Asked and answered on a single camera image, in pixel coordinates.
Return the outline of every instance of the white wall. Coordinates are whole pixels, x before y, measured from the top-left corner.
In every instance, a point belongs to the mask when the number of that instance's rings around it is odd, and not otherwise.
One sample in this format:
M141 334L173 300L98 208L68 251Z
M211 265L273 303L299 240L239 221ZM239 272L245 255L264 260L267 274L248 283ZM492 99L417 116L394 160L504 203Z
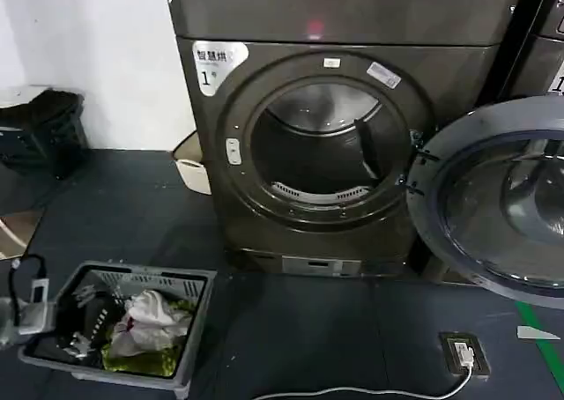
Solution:
M171 150L195 128L167 0L4 0L4 7L26 81L85 95L92 147Z
M16 47L6 4L0 0L0 88L23 85L25 82L26 73Z

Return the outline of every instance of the green floor line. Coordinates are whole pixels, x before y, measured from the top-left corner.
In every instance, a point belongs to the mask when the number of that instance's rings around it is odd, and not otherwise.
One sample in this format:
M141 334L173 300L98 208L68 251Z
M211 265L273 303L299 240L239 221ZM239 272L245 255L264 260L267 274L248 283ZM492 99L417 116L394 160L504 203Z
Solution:
M533 311L531 305L526 303L522 303L520 301L516 302L517 309L519 310L519 314L523 318L523 323L528 325L532 328L537 330L543 330L540 328L540 322L538 321L535 312ZM560 388L560 392L564 396L564 366L562 365L562 361L558 356L556 350L554 350L554 346L551 344L549 340L536 340L537 347L540 350L540 354L542 354L543 358L545 359L546 365L550 369L550 372L553 374L554 380L558 384Z

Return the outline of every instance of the gray plastic basket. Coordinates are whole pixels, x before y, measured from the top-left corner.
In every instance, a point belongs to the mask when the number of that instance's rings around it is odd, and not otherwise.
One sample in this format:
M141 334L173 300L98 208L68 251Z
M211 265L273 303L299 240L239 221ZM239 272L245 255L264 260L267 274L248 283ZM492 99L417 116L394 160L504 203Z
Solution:
M64 295L68 295L69 291L74 290L73 287L77 286L77 279L84 276L84 270L89 270L88 272L99 278L111 291L116 302L123 302L143 290L157 290L163 294L170 294L175 298L190 300L197 304L197 310L194 313L191 328L186 337L184 350L174 376L163 378L73 365L56 359L34 357L26 353L25 347L20 349L19 358L31 365L70 372L78 379L171 390L177 398L187 398L197 347L204 329L205 315L210 303L216 272L87 262L83 263L73 273L61 292L57 294L55 299L57 304Z

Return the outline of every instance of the white cable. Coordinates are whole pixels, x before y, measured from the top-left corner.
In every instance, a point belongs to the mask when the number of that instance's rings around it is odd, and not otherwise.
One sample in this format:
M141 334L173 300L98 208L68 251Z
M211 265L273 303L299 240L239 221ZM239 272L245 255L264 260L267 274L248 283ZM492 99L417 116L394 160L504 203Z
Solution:
M380 394L395 394L397 396L409 396L415 398L422 398L424 400L445 400L445 398L449 398L454 396L458 391L460 391L470 380L472 377L472 367L468 366L468 374L466 378L452 391L442 396L426 396L425 394L416 394L410 393L408 391L400 391L396 389L383 389L380 391L374 391L372 389L359 389L356 387L334 387L332 389L322 389L320 391L310 391L310 392L303 392L303 393L276 393L276 394L267 394L265 396L255 397L253 400L266 400L269 398L279 398L279 397L313 397L313 396L322 396L324 394L334 393L336 391L355 391L357 393L364 393L370 395L380 395Z
M2 219L0 219L0 229L3 230L11 240L18 244L22 248L27 248L27 243L21 240L7 225L4 223Z

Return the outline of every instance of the open dryer door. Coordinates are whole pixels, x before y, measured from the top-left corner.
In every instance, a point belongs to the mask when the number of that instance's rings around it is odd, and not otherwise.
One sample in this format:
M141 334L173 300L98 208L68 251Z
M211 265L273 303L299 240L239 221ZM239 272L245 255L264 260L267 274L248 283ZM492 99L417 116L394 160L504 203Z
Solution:
M564 99L464 116L420 150L406 184L440 259L488 290L564 309Z

